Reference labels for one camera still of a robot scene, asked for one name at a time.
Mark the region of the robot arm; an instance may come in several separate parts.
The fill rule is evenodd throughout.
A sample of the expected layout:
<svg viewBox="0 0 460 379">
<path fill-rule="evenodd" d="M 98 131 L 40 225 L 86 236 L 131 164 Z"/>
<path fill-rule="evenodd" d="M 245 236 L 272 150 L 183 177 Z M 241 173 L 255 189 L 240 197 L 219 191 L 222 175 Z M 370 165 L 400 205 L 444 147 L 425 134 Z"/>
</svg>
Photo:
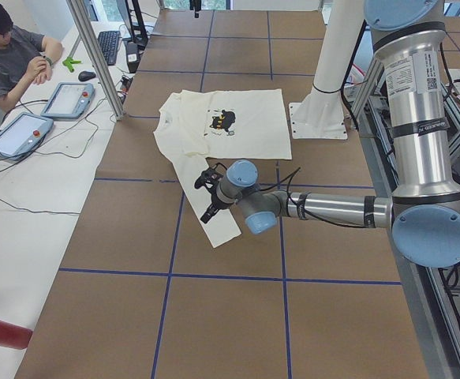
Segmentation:
<svg viewBox="0 0 460 379">
<path fill-rule="evenodd" d="M 398 172 L 391 197 L 287 189 L 266 193 L 257 185 L 256 166 L 240 159 L 224 174 L 208 168 L 196 180 L 196 188 L 211 194 L 200 219 L 207 223 L 237 205 L 255 234 L 276 225 L 280 216 L 340 227 L 387 228 L 398 251 L 417 265 L 460 264 L 460 185 L 451 173 L 437 58 L 446 35 L 443 3 L 367 1 L 364 15 L 386 77 Z"/>
</svg>

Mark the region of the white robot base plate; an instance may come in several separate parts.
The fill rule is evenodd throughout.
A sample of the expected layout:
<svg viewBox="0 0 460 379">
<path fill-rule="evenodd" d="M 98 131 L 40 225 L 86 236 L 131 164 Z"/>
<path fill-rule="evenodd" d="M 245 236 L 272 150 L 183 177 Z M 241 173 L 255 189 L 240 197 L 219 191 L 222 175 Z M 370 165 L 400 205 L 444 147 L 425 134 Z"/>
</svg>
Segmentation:
<svg viewBox="0 0 460 379">
<path fill-rule="evenodd" d="M 293 139 L 346 140 L 344 113 L 339 101 L 313 105 L 313 111 L 302 103 L 289 103 L 290 128 Z"/>
</svg>

